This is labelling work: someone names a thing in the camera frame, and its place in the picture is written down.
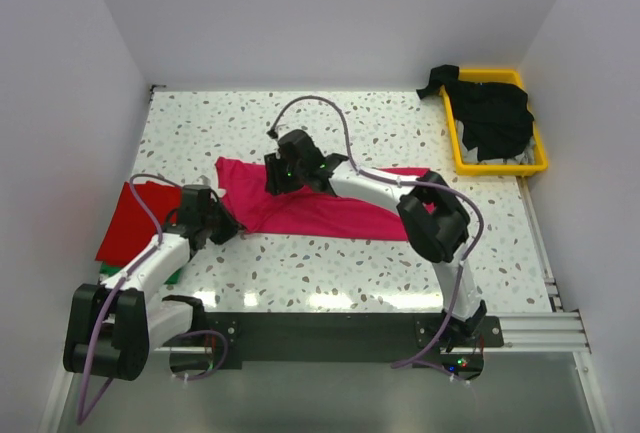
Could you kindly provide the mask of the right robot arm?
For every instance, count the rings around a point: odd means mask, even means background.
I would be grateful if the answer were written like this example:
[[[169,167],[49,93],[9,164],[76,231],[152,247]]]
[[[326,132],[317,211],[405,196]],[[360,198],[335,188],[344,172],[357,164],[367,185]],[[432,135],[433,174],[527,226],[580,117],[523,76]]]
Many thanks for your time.
[[[487,308],[469,263],[476,245],[468,231],[470,217],[462,197],[439,174],[415,178],[360,168],[345,155],[324,155],[300,129],[283,136],[271,129],[268,135],[277,142],[277,151],[265,156],[268,193],[277,196],[307,187],[396,215],[410,246],[436,273],[447,319],[443,334],[459,346],[480,335]]]

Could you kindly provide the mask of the pink t shirt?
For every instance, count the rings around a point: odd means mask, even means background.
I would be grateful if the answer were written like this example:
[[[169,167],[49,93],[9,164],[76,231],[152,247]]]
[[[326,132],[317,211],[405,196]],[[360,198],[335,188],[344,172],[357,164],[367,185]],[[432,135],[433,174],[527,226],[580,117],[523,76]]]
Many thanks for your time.
[[[363,201],[304,187],[272,196],[264,166],[220,157],[215,162],[222,202],[249,234],[267,233],[380,241],[407,240],[400,218]]]

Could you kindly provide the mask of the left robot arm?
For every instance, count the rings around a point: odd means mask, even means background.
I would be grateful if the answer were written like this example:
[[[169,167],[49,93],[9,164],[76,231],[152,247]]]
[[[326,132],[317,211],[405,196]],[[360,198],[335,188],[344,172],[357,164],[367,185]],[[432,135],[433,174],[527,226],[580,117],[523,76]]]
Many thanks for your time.
[[[183,187],[176,219],[165,222],[118,276],[83,284],[74,292],[64,369],[132,381],[151,350],[175,337],[185,345],[200,343],[209,328],[200,299],[169,295],[156,307],[150,300],[207,242],[222,245],[239,230],[240,224],[210,187]]]

